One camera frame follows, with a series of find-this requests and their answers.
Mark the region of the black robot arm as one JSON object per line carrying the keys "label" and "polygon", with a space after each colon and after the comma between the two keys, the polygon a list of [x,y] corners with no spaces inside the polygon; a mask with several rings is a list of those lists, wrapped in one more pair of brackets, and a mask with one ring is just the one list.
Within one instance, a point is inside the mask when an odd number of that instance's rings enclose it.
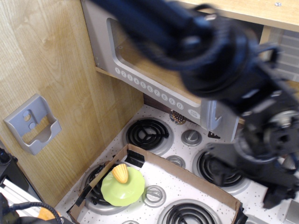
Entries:
{"label": "black robot arm", "polygon": [[299,163],[299,102],[273,69],[277,46],[259,45],[252,32],[224,18],[209,20],[201,4],[186,9],[164,0],[98,0],[116,17],[135,46],[152,62],[180,73],[192,94],[216,100],[245,120],[232,144],[208,144],[216,160],[215,183],[232,170],[267,187],[263,206],[271,209],[295,198],[295,169],[278,159]]}

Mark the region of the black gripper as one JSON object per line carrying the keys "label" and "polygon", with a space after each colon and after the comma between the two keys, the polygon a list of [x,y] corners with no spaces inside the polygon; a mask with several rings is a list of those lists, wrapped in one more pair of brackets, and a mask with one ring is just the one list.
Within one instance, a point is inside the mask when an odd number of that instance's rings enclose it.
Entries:
{"label": "black gripper", "polygon": [[272,209],[283,200],[294,199],[299,191],[298,177],[283,167],[277,157],[258,159],[245,153],[247,146],[243,140],[230,144],[208,143],[205,146],[211,156],[218,159],[210,162],[214,183],[219,187],[227,187],[230,184],[228,179],[234,175],[231,168],[234,168],[267,188],[264,208]]}

